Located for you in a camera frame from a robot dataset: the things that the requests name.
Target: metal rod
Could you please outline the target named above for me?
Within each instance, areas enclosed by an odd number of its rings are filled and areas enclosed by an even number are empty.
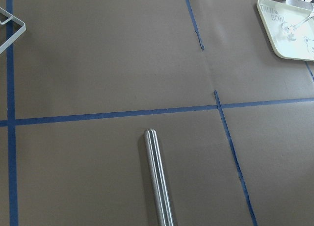
[[[174,226],[156,131],[153,129],[146,130],[144,132],[144,138],[151,171],[159,225]]]

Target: bear illustration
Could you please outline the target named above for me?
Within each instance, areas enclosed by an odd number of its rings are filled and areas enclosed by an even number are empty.
[[[304,41],[308,46],[308,52],[314,55],[314,40],[310,40],[308,37],[304,37]]]

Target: vertical blue tape line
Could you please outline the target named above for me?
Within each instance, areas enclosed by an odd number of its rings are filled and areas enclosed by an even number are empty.
[[[255,214],[254,214],[254,211],[253,211],[253,207],[252,207],[252,204],[251,204],[251,201],[250,201],[249,193],[248,193],[247,188],[246,188],[246,184],[245,184],[245,181],[244,181],[242,170],[240,168],[240,164],[239,164],[239,161],[238,161],[237,156],[236,156],[236,150],[235,150],[235,147],[234,147],[234,143],[233,143],[233,141],[231,139],[231,135],[230,135],[230,132],[229,132],[229,129],[228,129],[228,126],[227,126],[225,115],[224,115],[224,112],[223,112],[221,104],[220,104],[220,99],[219,99],[219,96],[218,96],[218,93],[217,93],[216,90],[215,90],[214,93],[215,93],[215,98],[216,98],[216,103],[217,103],[218,111],[219,111],[219,114],[220,114],[220,118],[221,118],[221,121],[223,123],[224,129],[225,129],[225,132],[226,132],[226,135],[227,135],[227,138],[228,138],[228,142],[229,142],[229,145],[230,145],[230,148],[231,148],[232,155],[234,157],[237,173],[238,173],[239,178],[241,180],[242,189],[243,189],[243,192],[244,192],[244,195],[245,195],[246,203],[247,203],[247,205],[249,207],[249,211],[250,211],[250,215],[251,215],[251,218],[252,218],[252,221],[253,221],[253,225],[254,226],[258,226],[257,221],[256,221],[256,217],[255,217]]]
[[[306,67],[308,68],[309,73],[311,74],[312,80],[313,80],[313,82],[314,82],[314,75],[313,75],[313,72],[311,71],[311,69],[310,69],[309,64],[307,63],[307,61],[304,61],[304,62],[305,62]]]
[[[13,0],[6,0],[6,9],[13,14]],[[6,24],[7,39],[13,35],[12,21]],[[7,125],[8,125],[8,168],[9,168],[9,204],[10,226],[18,226],[17,164],[15,136],[15,99],[14,99],[14,57],[13,45],[6,50],[7,70]]]
[[[200,31],[198,30],[198,27],[197,27],[197,24],[196,24],[196,21],[195,21],[195,17],[194,17],[194,14],[193,14],[193,10],[192,10],[192,7],[191,7],[190,0],[185,0],[185,2],[186,2],[186,5],[187,5],[187,8],[188,8],[188,12],[190,13],[190,17],[191,17],[191,20],[192,20],[192,23],[193,23],[194,30],[196,32],[198,41],[200,43],[201,49],[204,50],[205,47],[203,45],[202,38],[201,38],[201,35],[200,35]]]

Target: white plastic tray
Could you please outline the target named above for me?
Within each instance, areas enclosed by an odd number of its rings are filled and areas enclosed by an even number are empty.
[[[314,61],[314,19],[304,23],[296,32],[296,40],[289,40],[283,33],[283,22],[297,24],[311,11],[273,0],[258,0],[257,9],[275,53],[286,59]]]
[[[3,51],[5,51],[6,48],[9,47],[9,45],[11,45],[20,35],[22,35],[23,32],[26,31],[26,25],[24,22],[22,22],[21,20],[19,20],[17,17],[13,16],[12,14],[10,14],[9,12],[5,11],[4,9],[0,8],[0,13],[3,14],[4,16],[6,16],[8,19],[1,22],[0,21],[0,25],[5,25],[6,23],[8,23],[9,21],[13,21],[15,23],[17,23],[18,25],[20,25],[20,29],[17,30],[9,39],[6,40],[6,42],[4,42],[1,46],[0,46],[0,53],[2,53]]]

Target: transparent utensil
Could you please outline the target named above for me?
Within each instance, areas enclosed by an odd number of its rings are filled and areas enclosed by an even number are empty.
[[[295,33],[297,29],[302,26],[304,23],[306,23],[308,20],[312,19],[314,17],[314,7],[312,5],[312,12],[307,16],[304,20],[299,22],[296,25],[292,25],[291,23],[284,22],[281,24],[281,29],[283,34],[291,41],[295,41]]]

